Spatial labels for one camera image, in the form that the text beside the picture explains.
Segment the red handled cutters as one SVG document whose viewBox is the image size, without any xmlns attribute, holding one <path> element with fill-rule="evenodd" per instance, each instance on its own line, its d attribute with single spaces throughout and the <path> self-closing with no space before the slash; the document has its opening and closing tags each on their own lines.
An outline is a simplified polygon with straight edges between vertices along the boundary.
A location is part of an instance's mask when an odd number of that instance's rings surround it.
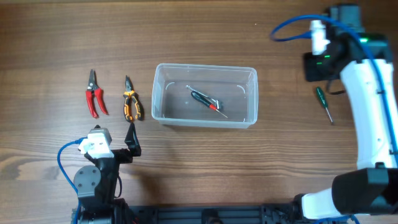
<svg viewBox="0 0 398 224">
<path fill-rule="evenodd" d="M 98 118 L 98 113 L 95 109 L 94 99 L 97 99 L 98 106 L 102 113 L 109 115 L 103 100 L 103 90 L 97 85 L 96 72 L 94 69 L 90 70 L 88 79 L 88 85 L 85 91 L 86 102 L 88 105 L 89 112 L 93 118 Z"/>
</svg>

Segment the orange black pliers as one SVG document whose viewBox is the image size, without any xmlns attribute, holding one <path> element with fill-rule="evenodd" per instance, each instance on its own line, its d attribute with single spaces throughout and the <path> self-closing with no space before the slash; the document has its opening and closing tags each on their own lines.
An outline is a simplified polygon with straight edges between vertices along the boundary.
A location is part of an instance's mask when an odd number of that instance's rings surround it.
<svg viewBox="0 0 398 224">
<path fill-rule="evenodd" d="M 142 103 L 139 101 L 138 94 L 134 91 L 131 79 L 128 76 L 125 77 L 125 88 L 126 91 L 123 94 L 123 113 L 125 120 L 130 123 L 132 123 L 135 119 L 143 121 L 144 110 Z"/>
</svg>

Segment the green handled screwdriver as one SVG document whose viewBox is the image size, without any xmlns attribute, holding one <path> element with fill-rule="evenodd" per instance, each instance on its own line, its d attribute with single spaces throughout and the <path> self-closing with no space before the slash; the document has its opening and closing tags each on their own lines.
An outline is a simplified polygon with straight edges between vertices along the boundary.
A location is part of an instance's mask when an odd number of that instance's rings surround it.
<svg viewBox="0 0 398 224">
<path fill-rule="evenodd" d="M 328 109 L 328 102 L 326 100 L 323 90 L 318 86 L 315 88 L 315 93 L 316 93 L 317 98 L 318 98 L 319 102 L 321 103 L 323 109 L 326 111 L 326 114 L 328 115 L 330 123 L 334 124 L 333 118 L 331 117 L 331 114 Z"/>
</svg>

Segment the black red screwdriver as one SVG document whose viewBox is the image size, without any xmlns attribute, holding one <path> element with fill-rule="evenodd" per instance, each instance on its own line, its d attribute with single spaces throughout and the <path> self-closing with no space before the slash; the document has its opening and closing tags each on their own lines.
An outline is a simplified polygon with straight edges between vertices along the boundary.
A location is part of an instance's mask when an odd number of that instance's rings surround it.
<svg viewBox="0 0 398 224">
<path fill-rule="evenodd" d="M 195 92 L 195 91 L 192 91 L 192 92 L 191 92 L 191 96 L 192 96 L 195 100 L 197 100 L 197 101 L 199 101 L 200 103 L 202 103 L 203 105 L 205 105 L 207 108 L 209 108 L 209 109 L 211 109 L 211 110 L 213 110 L 213 111 L 216 111 L 216 112 L 218 112 L 219 114 L 223 115 L 225 118 L 227 118 L 227 116 L 226 116 L 225 114 L 223 114 L 222 112 L 220 112 L 220 111 L 216 108 L 216 106 L 215 106 L 213 103 L 211 103 L 209 100 L 207 100 L 207 99 L 206 99 L 205 97 L 203 97 L 202 95 L 198 94 L 198 93 Z"/>
</svg>

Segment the silver socket wrench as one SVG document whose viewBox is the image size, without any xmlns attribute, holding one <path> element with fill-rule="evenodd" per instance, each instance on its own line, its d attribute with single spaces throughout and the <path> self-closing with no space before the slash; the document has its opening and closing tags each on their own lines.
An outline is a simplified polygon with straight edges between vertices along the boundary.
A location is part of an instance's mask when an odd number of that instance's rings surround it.
<svg viewBox="0 0 398 224">
<path fill-rule="evenodd" d="M 210 96 L 208 96 L 208 95 L 206 95 L 206 94 L 204 94 L 204 93 L 202 93 L 202 92 L 200 92 L 200 91 L 198 91 L 198 90 L 192 88 L 192 87 L 189 86 L 189 85 L 187 85 L 186 88 L 187 88 L 188 90 L 197 92 L 198 94 L 200 94 L 200 95 L 202 95 L 203 97 L 205 97 L 207 100 L 209 100 L 209 101 L 211 101 L 212 103 L 214 103 L 215 106 L 216 106 L 216 108 L 217 108 L 218 110 L 221 109 L 221 102 L 220 102 L 219 100 L 216 100 L 216 99 L 214 99 L 214 98 L 212 98 L 212 97 L 210 97 Z"/>
</svg>

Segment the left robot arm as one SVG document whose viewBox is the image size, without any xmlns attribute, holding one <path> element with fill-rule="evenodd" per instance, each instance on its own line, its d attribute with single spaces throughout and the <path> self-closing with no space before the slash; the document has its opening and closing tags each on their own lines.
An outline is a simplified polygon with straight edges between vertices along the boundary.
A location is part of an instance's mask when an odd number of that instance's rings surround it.
<svg viewBox="0 0 398 224">
<path fill-rule="evenodd" d="M 119 167 L 130 164 L 141 155 L 133 123 L 124 140 L 127 148 L 110 149 L 112 139 L 108 129 L 95 126 L 79 143 L 78 150 L 93 164 L 84 166 L 74 176 L 80 207 L 75 214 L 77 223 L 138 223 L 139 219 L 126 201 L 116 195 L 121 186 Z"/>
</svg>

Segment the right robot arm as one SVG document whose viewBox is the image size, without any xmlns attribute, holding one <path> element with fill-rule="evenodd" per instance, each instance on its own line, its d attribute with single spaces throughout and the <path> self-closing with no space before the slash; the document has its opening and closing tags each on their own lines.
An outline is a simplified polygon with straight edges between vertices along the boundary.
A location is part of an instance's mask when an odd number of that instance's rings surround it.
<svg viewBox="0 0 398 224">
<path fill-rule="evenodd" d="M 295 217 L 322 222 L 349 215 L 397 213 L 397 104 L 392 52 L 385 35 L 367 33 L 358 5 L 338 4 L 310 16 L 310 82 L 340 80 L 349 97 L 358 143 L 357 169 L 330 188 L 295 199 Z"/>
</svg>

